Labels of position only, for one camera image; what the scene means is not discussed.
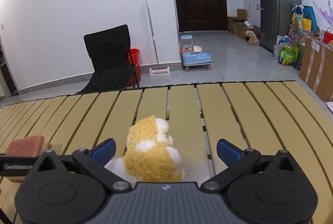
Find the orange scrub sponge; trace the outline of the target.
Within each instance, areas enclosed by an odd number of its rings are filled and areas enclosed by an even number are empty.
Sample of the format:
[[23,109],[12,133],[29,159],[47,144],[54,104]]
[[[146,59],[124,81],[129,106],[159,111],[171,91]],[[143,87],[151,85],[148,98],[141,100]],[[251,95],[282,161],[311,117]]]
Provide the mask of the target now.
[[[47,149],[52,149],[51,143],[43,135],[34,135],[12,141],[5,155],[39,157]],[[25,176],[5,177],[11,182],[21,182],[25,178]]]

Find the tan folding slat table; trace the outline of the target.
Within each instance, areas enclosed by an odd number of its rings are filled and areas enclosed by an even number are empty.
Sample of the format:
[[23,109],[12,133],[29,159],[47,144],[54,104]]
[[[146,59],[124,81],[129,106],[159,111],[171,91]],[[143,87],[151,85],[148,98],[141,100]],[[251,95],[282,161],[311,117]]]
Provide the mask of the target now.
[[[167,121],[182,182],[132,186],[88,155]],[[21,182],[1,176],[1,223],[332,223],[332,120],[295,81],[227,82],[33,100],[1,110],[1,154],[52,145]],[[244,150],[227,167],[220,139]]]

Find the green snack bag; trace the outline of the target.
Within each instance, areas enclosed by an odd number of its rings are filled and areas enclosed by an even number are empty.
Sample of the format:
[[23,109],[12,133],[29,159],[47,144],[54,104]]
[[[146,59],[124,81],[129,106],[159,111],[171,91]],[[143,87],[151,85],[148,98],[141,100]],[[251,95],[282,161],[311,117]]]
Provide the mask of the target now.
[[285,45],[282,47],[279,56],[279,64],[294,65],[298,60],[299,50],[296,46]]

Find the red gift bag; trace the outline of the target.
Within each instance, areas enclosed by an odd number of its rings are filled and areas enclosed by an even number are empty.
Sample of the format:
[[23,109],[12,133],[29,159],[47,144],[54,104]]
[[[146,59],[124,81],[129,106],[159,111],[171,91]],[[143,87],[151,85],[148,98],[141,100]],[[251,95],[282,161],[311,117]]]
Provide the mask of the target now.
[[327,45],[333,46],[333,33],[332,33],[332,31],[324,31],[323,42]]

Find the blue pet feeder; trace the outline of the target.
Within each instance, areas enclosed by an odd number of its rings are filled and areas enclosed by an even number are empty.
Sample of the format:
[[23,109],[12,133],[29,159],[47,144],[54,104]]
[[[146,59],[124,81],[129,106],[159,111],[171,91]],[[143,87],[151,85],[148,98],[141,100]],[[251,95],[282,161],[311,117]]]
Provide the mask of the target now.
[[194,39],[191,34],[181,35],[180,41],[179,53],[186,72],[190,68],[200,66],[205,67],[207,70],[212,69],[212,56],[209,53],[205,53],[200,46],[194,45]]

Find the cardboard box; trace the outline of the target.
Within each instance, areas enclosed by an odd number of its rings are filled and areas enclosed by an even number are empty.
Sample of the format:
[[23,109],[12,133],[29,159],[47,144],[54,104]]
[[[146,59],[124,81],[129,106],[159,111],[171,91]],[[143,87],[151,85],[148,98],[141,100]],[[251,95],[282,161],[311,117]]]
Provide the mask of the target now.
[[331,45],[315,38],[305,37],[299,77],[322,101],[332,101],[332,56]]

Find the white mop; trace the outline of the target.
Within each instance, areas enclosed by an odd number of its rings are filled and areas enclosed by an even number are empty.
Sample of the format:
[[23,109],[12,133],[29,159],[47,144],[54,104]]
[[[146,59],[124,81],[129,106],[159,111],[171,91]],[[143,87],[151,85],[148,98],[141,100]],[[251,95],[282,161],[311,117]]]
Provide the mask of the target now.
[[161,67],[161,65],[160,65],[158,51],[157,51],[157,47],[156,47],[156,41],[155,41],[155,31],[154,31],[154,26],[152,23],[151,11],[150,11],[150,6],[148,3],[148,0],[145,0],[145,4],[146,4],[146,9],[147,9],[147,14],[148,14],[148,21],[150,23],[152,42],[153,42],[153,46],[154,46],[155,58],[156,58],[156,63],[157,63],[156,69],[150,68],[149,75],[151,77],[151,76],[156,76],[156,75],[170,74],[170,68],[168,66]]

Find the white bathroom scale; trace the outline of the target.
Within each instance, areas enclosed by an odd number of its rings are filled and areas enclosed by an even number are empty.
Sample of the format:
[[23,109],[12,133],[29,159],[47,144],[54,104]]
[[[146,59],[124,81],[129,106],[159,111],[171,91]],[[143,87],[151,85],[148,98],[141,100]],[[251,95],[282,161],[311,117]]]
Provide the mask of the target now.
[[326,103],[327,108],[333,113],[333,101],[329,101]]

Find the white and yellow plush dog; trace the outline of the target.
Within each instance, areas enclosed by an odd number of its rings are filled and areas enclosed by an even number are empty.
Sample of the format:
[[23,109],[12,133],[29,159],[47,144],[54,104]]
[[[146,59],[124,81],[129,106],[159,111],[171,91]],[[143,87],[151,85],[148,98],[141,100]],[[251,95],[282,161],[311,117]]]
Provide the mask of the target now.
[[104,167],[132,186],[138,182],[177,183],[185,178],[181,155],[169,135],[169,124],[153,115],[131,126],[124,155]]

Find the black folding chair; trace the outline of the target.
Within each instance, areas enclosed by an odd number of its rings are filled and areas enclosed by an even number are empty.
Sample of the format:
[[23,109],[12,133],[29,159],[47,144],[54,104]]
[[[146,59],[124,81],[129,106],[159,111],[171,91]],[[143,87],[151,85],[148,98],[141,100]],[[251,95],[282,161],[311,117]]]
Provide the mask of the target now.
[[94,72],[78,94],[118,91],[126,84],[135,66],[128,61],[130,33],[126,24],[83,36]]

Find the red plastic bucket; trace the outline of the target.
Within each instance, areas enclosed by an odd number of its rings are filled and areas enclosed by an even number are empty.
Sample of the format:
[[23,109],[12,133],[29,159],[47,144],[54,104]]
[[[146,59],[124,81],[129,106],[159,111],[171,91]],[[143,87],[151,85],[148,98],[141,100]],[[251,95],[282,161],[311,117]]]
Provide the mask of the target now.
[[131,65],[135,66],[135,73],[129,78],[126,87],[139,85],[141,80],[140,76],[140,50],[139,49],[130,49],[128,54],[128,61]]

